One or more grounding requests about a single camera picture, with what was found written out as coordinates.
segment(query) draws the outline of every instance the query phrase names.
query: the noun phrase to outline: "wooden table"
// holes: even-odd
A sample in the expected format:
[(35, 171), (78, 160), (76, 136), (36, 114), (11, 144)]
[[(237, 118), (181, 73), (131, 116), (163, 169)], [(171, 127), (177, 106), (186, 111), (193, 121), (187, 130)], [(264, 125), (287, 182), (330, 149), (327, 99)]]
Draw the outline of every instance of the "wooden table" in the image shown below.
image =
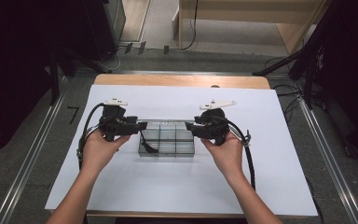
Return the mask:
[[(202, 88), (212, 85), (221, 88)], [(109, 97), (128, 101), (126, 113), (146, 120), (188, 120), (200, 114), (199, 106), (206, 100), (237, 102), (224, 110), (242, 130), (250, 130), (260, 197), (278, 216), (317, 216), (276, 92), (268, 81), (264, 77), (197, 73), (97, 76), (46, 209), (54, 210), (74, 182), (78, 173), (77, 142), (85, 120), (95, 105)], [(98, 123), (101, 112), (96, 111), (90, 125)], [(198, 138), (194, 141), (194, 158), (140, 157), (139, 143), (139, 135), (132, 136), (103, 169), (89, 201), (88, 215), (243, 217), (234, 193)], [(243, 157), (242, 167), (249, 176)]]
[[(278, 23), (289, 54), (296, 52), (310, 26), (318, 19), (325, 0), (199, 0), (197, 20)], [(194, 19), (196, 0), (179, 2), (179, 49), (183, 20)]]
[(100, 74), (94, 84), (99, 85), (141, 85), (141, 86), (189, 86), (264, 89), (269, 90), (269, 82), (265, 77), (226, 77), (226, 76), (177, 76), (177, 75), (121, 75)]

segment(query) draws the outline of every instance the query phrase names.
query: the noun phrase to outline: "white mounting bracket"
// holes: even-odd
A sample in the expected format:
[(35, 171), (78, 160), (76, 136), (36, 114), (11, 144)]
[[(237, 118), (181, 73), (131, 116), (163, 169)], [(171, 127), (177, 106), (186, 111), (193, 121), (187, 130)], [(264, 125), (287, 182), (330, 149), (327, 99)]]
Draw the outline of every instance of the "white mounting bracket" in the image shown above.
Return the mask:
[(210, 110), (210, 109), (217, 109), (224, 106), (235, 105), (237, 102), (235, 101), (219, 101), (219, 100), (212, 100), (210, 103), (206, 105), (201, 105), (200, 110)]
[(103, 102), (104, 105), (128, 105), (127, 101), (119, 100), (118, 98), (112, 98), (109, 100), (105, 100)]

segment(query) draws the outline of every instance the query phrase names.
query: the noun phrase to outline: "human hand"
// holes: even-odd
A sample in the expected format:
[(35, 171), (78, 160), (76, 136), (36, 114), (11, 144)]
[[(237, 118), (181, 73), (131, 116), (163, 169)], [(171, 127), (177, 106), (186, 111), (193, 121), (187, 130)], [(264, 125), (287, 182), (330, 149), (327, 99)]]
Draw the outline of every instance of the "human hand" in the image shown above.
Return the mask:
[(118, 149), (130, 139), (129, 136), (120, 136), (118, 139), (108, 142), (103, 138), (103, 132), (96, 130), (89, 135), (83, 149), (82, 171), (98, 175), (108, 162), (113, 158)]
[(214, 163), (227, 181), (243, 175), (242, 170), (242, 142), (232, 132), (226, 135), (223, 145), (216, 146), (208, 139), (201, 142), (211, 152)]

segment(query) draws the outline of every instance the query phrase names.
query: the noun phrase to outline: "transparent container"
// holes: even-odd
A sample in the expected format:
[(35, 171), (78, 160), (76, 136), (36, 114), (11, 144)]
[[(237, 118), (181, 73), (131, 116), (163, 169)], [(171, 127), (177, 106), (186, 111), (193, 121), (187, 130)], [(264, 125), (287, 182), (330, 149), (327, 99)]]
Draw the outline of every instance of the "transparent container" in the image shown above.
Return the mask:
[[(186, 129), (189, 120), (142, 120), (147, 129), (140, 134), (139, 155), (141, 157), (194, 157), (194, 137)], [(146, 150), (145, 142), (152, 147)]]

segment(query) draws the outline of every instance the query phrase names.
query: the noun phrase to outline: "wooden table edge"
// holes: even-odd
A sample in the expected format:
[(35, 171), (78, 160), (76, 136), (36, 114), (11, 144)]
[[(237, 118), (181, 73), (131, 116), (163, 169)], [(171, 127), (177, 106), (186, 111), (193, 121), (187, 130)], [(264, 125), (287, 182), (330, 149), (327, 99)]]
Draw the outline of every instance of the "wooden table edge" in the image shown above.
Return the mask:
[(212, 76), (212, 75), (129, 75), (100, 74), (96, 85), (139, 85), (139, 86), (178, 86), (178, 87), (211, 87), (244, 88), (270, 90), (265, 77)]

